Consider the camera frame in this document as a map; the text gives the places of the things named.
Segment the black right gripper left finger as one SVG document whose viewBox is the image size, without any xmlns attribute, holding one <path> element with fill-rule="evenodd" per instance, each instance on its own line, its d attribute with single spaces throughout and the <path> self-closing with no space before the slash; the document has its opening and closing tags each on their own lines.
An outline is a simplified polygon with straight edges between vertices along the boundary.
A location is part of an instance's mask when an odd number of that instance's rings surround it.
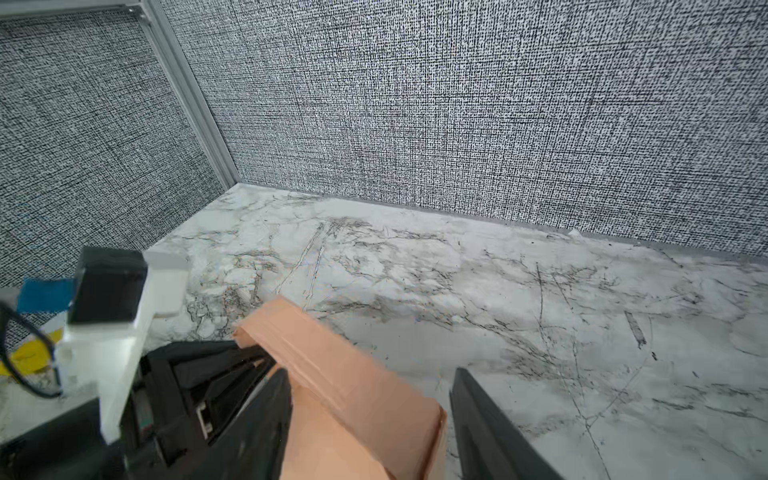
<svg viewBox="0 0 768 480">
<path fill-rule="evenodd" d="M 288 372 L 278 369 L 235 418 L 190 479 L 278 479 L 292 417 Z"/>
</svg>

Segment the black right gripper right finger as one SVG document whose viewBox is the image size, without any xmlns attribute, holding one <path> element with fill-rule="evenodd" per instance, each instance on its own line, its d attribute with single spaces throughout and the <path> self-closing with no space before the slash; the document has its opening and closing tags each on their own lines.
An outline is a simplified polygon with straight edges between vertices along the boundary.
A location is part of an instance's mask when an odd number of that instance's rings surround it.
<svg viewBox="0 0 768 480">
<path fill-rule="evenodd" d="M 468 370 L 456 370 L 449 398 L 464 479 L 562 479 Z"/>
</svg>

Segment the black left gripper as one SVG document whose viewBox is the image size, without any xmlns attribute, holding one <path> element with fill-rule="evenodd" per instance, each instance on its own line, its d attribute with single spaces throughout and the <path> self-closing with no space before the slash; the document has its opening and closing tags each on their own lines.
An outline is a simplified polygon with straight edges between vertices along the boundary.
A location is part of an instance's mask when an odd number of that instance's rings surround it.
<svg viewBox="0 0 768 480">
<path fill-rule="evenodd" d="M 109 443 L 91 400 L 1 447 L 4 479 L 190 479 L 274 374 L 261 347 L 174 342 L 144 355 Z"/>
</svg>

